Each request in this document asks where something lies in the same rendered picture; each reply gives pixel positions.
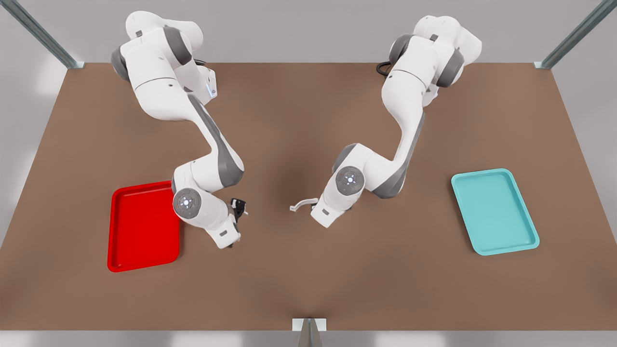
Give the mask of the red rectangular tray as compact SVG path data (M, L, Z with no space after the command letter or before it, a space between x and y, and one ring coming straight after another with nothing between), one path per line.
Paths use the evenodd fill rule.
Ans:
M111 198L107 268L118 273L174 262L179 220L170 181L117 189Z

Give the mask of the teal rectangular tray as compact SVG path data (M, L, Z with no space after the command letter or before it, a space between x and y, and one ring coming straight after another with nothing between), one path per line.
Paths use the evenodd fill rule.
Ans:
M511 171L458 173L450 183L476 253L496 255L539 246L537 230Z

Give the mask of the silver frame post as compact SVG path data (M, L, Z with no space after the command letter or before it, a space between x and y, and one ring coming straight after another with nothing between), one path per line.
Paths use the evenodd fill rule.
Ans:
M542 61L533 62L535 69L550 70L585 38L608 14L617 8L617 0L602 0Z
M0 5L66 68L82 69L85 67L85 62L76 61L17 0L0 0Z
M327 330L326 318L293 318L292 330L300 332L298 347L323 347L320 332Z

